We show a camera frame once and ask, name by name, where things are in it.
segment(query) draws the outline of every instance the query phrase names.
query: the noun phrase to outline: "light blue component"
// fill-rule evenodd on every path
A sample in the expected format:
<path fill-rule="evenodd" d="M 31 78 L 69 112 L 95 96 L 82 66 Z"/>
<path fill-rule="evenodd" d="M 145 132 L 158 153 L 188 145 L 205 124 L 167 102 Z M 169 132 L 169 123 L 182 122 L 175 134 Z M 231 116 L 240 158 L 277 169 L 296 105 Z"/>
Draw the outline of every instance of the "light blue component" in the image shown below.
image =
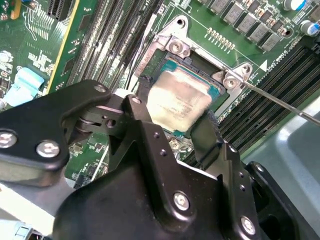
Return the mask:
<path fill-rule="evenodd" d="M 14 84 L 3 100 L 12 107 L 27 103 L 35 98 L 45 80 L 27 67 L 23 67 L 16 75 Z"/>

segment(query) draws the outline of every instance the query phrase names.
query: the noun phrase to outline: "yellow edge connector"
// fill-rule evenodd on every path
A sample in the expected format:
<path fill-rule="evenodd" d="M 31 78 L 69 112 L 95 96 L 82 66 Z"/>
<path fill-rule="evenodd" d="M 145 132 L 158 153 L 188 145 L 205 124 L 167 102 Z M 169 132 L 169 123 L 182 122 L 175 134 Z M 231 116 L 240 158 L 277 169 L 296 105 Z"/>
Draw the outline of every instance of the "yellow edge connector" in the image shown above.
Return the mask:
<path fill-rule="evenodd" d="M 78 10 L 79 2 L 80 2 L 80 0 L 76 0 L 75 3 L 74 3 L 74 7 L 73 7 L 72 13 L 70 15 L 70 22 L 69 22 L 68 28 L 66 30 L 66 33 L 64 35 L 64 38 L 62 40 L 62 44 L 61 44 L 61 47 L 60 47 L 60 50 L 59 50 L 58 57 L 56 58 L 56 61 L 55 61 L 54 69 L 53 69 L 52 75 L 51 75 L 50 80 L 49 80 L 49 84 L 48 84 L 48 88 L 46 90 L 46 94 L 49 93 L 51 85 L 52 85 L 52 83 L 54 81 L 54 78 L 55 78 L 55 75 L 56 75 L 56 72 L 57 72 L 57 68 L 58 68 L 62 53 L 63 53 L 65 45 L 66 45 L 67 38 L 69 36 L 69 32 L 70 32 L 72 23 L 74 22 L 74 19 L 75 19 L 75 16 L 76 16 L 76 12 Z"/>

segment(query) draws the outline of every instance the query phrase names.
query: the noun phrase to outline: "black memory slot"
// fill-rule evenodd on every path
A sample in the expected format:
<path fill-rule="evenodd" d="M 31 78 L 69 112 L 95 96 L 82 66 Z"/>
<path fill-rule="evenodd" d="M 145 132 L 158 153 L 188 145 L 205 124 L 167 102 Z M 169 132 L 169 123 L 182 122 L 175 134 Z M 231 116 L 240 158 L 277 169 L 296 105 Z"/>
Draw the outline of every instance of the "black memory slot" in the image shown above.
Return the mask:
<path fill-rule="evenodd" d="M 258 87 L 298 107 L 319 89 L 319 76 L 319 57 L 307 47 L 298 44 L 266 75 Z M 243 153 L 289 113 L 283 107 L 251 91 L 220 124 L 220 131 L 226 141 Z"/>
<path fill-rule="evenodd" d="M 84 37 L 83 44 L 81 45 L 81 52 L 77 57 L 77 61 L 74 64 L 74 67 L 71 70 L 70 77 L 67 82 L 67 86 L 70 86 L 76 82 L 81 81 L 84 78 L 86 69 L 90 64 L 92 54 L 95 51 L 95 48 L 89 45 L 91 38 L 99 39 L 107 21 L 109 20 L 111 10 L 113 9 L 115 0 L 108 2 L 105 0 L 99 0 L 97 7 L 94 11 L 94 19 L 91 23 L 88 33 Z M 102 16 L 100 24 L 97 24 L 100 17 Z"/>
<path fill-rule="evenodd" d="M 126 51 L 123 54 L 118 67 L 122 66 L 124 64 L 124 68 L 128 67 L 128 65 L 130 64 L 132 58 L 135 56 L 135 53 L 137 52 L 137 50 L 139 49 L 139 45 L 141 42 L 141 39 L 144 35 L 144 31 L 146 29 L 146 26 L 148 25 L 148 22 L 152 16 L 153 13 L 157 13 L 160 6 L 162 5 L 164 0 L 152 0 L 149 2 L 148 7 L 144 10 L 144 13 L 141 14 L 141 20 L 138 24 L 138 26 L 136 27 L 136 30 L 134 32 L 134 35 L 131 38 L 131 41 L 129 41 L 128 45 L 126 46 Z M 111 79 L 111 85 L 110 88 L 111 89 L 116 89 L 121 77 L 121 74 L 117 74 L 112 76 Z"/>
<path fill-rule="evenodd" d="M 102 68 L 97 74 L 99 82 L 103 82 L 105 79 L 103 77 L 103 73 L 108 73 L 110 71 L 110 68 L 113 64 L 113 60 L 115 57 L 120 53 L 121 48 L 126 43 L 126 40 L 128 39 L 129 35 L 131 34 L 131 29 L 134 27 L 136 22 L 138 21 L 139 14 L 142 10 L 142 7 L 144 6 L 144 1 L 136 0 L 131 1 L 131 6 L 128 8 L 128 13 L 126 13 L 127 18 L 124 21 L 125 24 L 123 24 L 122 27 L 118 27 L 114 37 L 111 41 L 109 50 L 107 52 L 107 56 L 105 58 L 105 61 L 102 63 Z"/>
<path fill-rule="evenodd" d="M 97 47 L 94 50 L 94 53 L 93 53 L 91 59 L 89 60 L 90 64 L 88 65 L 88 67 L 86 69 L 84 79 L 93 79 L 93 74 L 94 74 L 94 71 L 97 67 L 97 62 L 98 62 L 99 56 L 101 54 L 101 51 L 102 51 L 103 47 L 105 46 L 105 44 L 107 43 L 107 39 L 110 37 L 112 30 L 116 25 L 116 22 L 119 20 L 119 18 L 121 18 L 122 8 L 124 6 L 124 3 L 125 3 L 125 1 L 118 0 L 115 4 L 114 8 L 112 9 L 112 13 L 110 15 L 108 22 L 105 24 L 105 28 L 103 30 L 103 33 L 102 33 L 101 37 L 99 38 L 99 40 L 97 41 L 97 43 L 99 44 L 100 47 Z"/>

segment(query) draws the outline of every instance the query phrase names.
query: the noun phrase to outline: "capacitor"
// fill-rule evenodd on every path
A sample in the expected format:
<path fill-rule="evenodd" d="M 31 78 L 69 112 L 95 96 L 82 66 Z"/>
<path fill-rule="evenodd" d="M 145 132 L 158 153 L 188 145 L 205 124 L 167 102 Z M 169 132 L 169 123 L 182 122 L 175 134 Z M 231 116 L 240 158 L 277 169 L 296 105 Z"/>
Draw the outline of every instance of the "capacitor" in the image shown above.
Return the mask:
<path fill-rule="evenodd" d="M 307 0 L 284 0 L 283 8 L 287 11 L 299 11 L 307 3 Z"/>
<path fill-rule="evenodd" d="M 301 22 L 300 31 L 308 36 L 315 36 L 320 30 L 319 23 L 314 23 L 309 20 L 304 20 Z"/>

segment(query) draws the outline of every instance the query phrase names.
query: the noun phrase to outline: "metal rod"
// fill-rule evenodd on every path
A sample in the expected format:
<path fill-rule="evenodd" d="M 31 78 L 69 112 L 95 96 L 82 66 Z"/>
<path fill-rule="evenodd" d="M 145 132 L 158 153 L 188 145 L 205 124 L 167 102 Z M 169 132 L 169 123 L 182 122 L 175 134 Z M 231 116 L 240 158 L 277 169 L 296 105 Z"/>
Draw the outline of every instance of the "metal rod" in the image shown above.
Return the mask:
<path fill-rule="evenodd" d="M 243 81 L 242 83 L 245 84 L 251 90 L 257 92 L 258 94 L 261 94 L 262 96 L 264 96 L 267 99 L 273 101 L 274 103 L 279 104 L 280 106 L 284 107 L 285 109 L 288 109 L 292 113 L 297 114 L 298 116 L 304 118 L 305 120 L 307 120 L 307 121 L 317 125 L 318 127 L 320 127 L 320 121 L 315 119 L 313 116 L 310 116 L 309 114 L 307 114 L 307 113 L 305 113 L 303 111 L 300 111 L 299 109 L 291 106 L 288 103 L 285 103 L 284 101 L 276 98 L 275 96 L 272 96 L 271 94 L 267 93 L 266 91 L 263 91 L 262 89 L 254 86 L 254 85 L 252 85 L 252 84 L 250 84 L 250 83 L 248 83 L 246 81 Z"/>

